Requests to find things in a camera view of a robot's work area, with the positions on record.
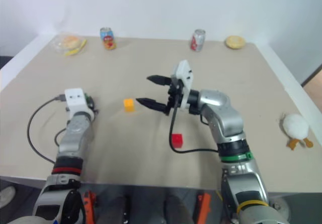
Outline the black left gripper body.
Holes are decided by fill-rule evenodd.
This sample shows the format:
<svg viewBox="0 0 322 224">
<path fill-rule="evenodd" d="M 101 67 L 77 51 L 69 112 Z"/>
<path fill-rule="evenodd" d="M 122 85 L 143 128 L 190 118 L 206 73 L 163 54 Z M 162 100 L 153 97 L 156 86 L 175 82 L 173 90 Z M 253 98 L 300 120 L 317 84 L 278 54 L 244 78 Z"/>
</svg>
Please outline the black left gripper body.
<svg viewBox="0 0 322 224">
<path fill-rule="evenodd" d="M 93 111 L 94 115 L 98 114 L 99 111 L 96 109 L 94 100 L 91 96 L 87 96 L 87 105 Z"/>
</svg>

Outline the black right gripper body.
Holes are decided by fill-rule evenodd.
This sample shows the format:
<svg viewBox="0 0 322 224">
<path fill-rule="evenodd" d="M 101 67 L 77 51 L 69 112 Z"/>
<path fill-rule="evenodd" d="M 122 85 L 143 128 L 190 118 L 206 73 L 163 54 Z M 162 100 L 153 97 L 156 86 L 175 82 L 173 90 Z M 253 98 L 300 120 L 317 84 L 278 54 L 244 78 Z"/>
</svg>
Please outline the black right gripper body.
<svg viewBox="0 0 322 224">
<path fill-rule="evenodd" d="M 167 80 L 167 85 L 169 85 L 169 97 L 166 104 L 165 114 L 169 115 L 172 108 L 175 108 L 175 106 L 180 107 L 183 97 L 183 82 L 181 80 L 169 79 Z"/>
</svg>

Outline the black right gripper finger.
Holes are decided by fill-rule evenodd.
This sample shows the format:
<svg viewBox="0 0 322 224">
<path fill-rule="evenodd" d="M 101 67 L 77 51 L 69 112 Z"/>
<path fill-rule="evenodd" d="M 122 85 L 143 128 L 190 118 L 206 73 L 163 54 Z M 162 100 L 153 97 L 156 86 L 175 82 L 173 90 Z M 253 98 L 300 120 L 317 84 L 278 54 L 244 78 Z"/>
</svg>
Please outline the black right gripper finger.
<svg viewBox="0 0 322 224">
<path fill-rule="evenodd" d="M 147 107 L 151 110 L 155 110 L 158 112 L 162 112 L 164 114 L 167 114 L 167 106 L 166 104 L 159 103 L 156 100 L 150 99 L 150 98 L 136 98 L 136 101 L 141 104 L 144 107 Z"/>
<path fill-rule="evenodd" d="M 159 75 L 151 75 L 148 76 L 147 79 L 157 85 L 161 86 L 170 86 L 172 83 L 172 79 L 165 76 L 159 76 Z"/>
</svg>

